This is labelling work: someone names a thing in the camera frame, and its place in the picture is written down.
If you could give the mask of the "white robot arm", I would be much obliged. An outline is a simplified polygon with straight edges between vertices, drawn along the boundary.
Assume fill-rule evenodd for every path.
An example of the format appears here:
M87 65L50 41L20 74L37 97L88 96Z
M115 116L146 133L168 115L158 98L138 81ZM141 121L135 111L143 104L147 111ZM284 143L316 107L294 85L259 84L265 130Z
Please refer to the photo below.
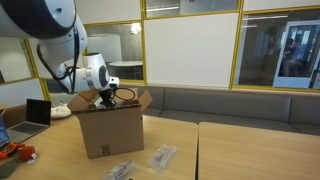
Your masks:
M64 92L74 94L96 90L101 105L113 107L119 79L109 75L98 52L84 55L83 68L77 62L87 47L87 33L74 0L0 0L0 36L35 38L39 60Z

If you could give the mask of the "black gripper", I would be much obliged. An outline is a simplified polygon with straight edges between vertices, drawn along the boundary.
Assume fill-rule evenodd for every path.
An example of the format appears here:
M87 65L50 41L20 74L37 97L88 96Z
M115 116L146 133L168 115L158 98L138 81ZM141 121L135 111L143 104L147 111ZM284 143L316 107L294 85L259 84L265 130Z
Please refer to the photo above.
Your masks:
M114 101L116 91L114 89L107 89L99 92L99 96L102 98L101 105L105 107L114 107L116 102Z

